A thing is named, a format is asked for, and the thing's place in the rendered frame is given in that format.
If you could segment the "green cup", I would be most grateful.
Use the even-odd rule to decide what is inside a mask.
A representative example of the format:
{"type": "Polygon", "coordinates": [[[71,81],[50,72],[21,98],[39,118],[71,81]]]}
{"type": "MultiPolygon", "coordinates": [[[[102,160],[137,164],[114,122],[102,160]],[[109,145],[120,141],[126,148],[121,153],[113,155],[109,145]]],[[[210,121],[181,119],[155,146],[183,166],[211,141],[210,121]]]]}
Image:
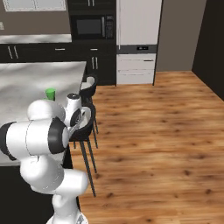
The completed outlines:
{"type": "Polygon", "coordinates": [[[55,100],[55,93],[56,93],[56,90],[51,87],[45,91],[45,95],[46,95],[47,99],[52,100],[52,101],[55,100]]]}

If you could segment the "black base cupboard run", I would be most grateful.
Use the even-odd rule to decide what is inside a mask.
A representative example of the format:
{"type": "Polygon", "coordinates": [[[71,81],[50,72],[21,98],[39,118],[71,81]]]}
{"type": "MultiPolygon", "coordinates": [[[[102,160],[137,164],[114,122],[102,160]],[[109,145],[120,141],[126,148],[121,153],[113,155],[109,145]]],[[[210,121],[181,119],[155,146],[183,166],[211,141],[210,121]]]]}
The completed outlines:
{"type": "Polygon", "coordinates": [[[95,74],[100,86],[116,84],[116,45],[113,40],[17,43],[3,42],[3,36],[0,36],[0,63],[69,61],[86,61],[85,74],[95,74]]]}

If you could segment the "white fridge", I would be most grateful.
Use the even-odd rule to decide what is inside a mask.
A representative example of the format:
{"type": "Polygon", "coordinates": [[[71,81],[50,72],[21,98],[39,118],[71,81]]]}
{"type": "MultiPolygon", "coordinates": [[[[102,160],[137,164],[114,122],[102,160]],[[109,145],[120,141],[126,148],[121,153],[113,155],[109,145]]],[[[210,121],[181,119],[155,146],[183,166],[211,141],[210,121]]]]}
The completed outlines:
{"type": "Polygon", "coordinates": [[[116,0],[116,84],[152,84],[163,0],[116,0]]]}

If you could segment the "black microwave oven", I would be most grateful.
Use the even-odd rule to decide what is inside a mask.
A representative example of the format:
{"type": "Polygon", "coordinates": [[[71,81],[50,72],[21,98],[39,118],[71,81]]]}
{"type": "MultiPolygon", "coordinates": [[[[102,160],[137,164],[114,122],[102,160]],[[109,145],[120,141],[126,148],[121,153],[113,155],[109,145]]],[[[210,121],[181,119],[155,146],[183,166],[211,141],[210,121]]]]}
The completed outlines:
{"type": "Polygon", "coordinates": [[[73,40],[114,38],[112,15],[72,15],[70,26],[73,40]]]}

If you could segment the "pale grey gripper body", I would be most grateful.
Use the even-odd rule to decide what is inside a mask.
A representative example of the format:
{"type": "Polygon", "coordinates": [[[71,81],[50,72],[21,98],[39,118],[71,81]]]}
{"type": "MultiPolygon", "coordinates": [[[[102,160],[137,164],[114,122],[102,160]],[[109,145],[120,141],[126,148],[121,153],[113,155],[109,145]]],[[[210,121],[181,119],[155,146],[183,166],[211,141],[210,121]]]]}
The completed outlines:
{"type": "Polygon", "coordinates": [[[69,136],[71,137],[72,134],[73,134],[76,130],[78,130],[78,129],[84,127],[86,124],[87,124],[87,118],[86,118],[86,116],[85,116],[85,110],[82,109],[82,110],[80,111],[80,120],[78,121],[78,123],[75,124],[73,127],[69,127],[69,128],[68,128],[68,134],[69,134],[69,136]]]}

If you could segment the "black stool with white seat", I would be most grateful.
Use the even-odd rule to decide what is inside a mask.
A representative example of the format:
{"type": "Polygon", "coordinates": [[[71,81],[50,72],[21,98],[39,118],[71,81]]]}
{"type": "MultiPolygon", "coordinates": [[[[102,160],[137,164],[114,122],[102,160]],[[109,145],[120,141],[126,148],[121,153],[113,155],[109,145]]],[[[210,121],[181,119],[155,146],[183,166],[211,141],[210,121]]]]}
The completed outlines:
{"type": "Polygon", "coordinates": [[[96,165],[95,165],[95,158],[94,158],[94,154],[91,148],[91,143],[89,140],[89,136],[94,127],[95,106],[92,103],[84,103],[82,106],[82,111],[84,112],[84,119],[82,120],[80,127],[73,132],[69,141],[74,143],[75,142],[80,143],[80,148],[81,148],[82,156],[85,162],[91,189],[92,189],[93,195],[96,196],[94,182],[93,182],[92,174],[89,168],[88,156],[87,156],[85,145],[84,145],[84,143],[87,142],[87,145],[89,148],[89,154],[92,159],[92,164],[94,167],[94,172],[97,172],[96,165]]]}
{"type": "Polygon", "coordinates": [[[95,74],[86,76],[86,80],[82,82],[80,87],[80,97],[82,103],[92,103],[92,97],[95,94],[98,78],[95,74]]]}

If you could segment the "black wall cupboard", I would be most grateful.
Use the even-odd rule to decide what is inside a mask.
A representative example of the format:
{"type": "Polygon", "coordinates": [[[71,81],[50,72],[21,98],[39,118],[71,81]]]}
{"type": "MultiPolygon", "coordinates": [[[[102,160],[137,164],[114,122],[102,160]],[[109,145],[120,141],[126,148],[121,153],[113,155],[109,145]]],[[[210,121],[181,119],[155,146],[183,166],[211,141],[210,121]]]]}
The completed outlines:
{"type": "Polygon", "coordinates": [[[116,0],[67,0],[70,15],[114,14],[116,0]]]}

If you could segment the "black island with marble top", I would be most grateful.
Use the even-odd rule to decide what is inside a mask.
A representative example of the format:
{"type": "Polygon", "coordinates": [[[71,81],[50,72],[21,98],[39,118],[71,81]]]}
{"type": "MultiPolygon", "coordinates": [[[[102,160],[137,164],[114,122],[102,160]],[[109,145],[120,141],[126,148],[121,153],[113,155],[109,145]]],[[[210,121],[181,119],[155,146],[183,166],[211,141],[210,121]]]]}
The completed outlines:
{"type": "MultiPolygon", "coordinates": [[[[43,62],[0,69],[0,127],[27,121],[30,104],[48,100],[48,88],[56,90],[54,102],[65,107],[67,96],[80,91],[85,66],[83,62],[43,62]]],[[[56,155],[52,158],[61,164],[56,155]]],[[[54,214],[52,199],[51,194],[34,192],[20,175],[20,161],[0,150],[0,224],[46,224],[54,214]]]]}

